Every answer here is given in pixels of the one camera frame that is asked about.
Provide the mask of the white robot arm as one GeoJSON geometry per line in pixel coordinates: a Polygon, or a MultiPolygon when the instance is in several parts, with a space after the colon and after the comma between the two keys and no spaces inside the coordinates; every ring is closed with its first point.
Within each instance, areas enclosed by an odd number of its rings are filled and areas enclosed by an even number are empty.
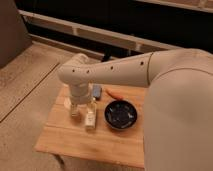
{"type": "Polygon", "coordinates": [[[145,171],[213,171],[213,54],[155,51],[91,64],[80,53],[58,70],[71,102],[90,101],[91,83],[146,87],[145,171]]]}

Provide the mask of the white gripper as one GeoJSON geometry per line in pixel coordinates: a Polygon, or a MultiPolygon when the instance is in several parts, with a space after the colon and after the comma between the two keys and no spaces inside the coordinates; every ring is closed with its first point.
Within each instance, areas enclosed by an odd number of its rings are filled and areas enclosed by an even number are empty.
{"type": "Polygon", "coordinates": [[[70,85],[70,100],[72,104],[82,105],[91,102],[91,90],[88,83],[70,85]]]}

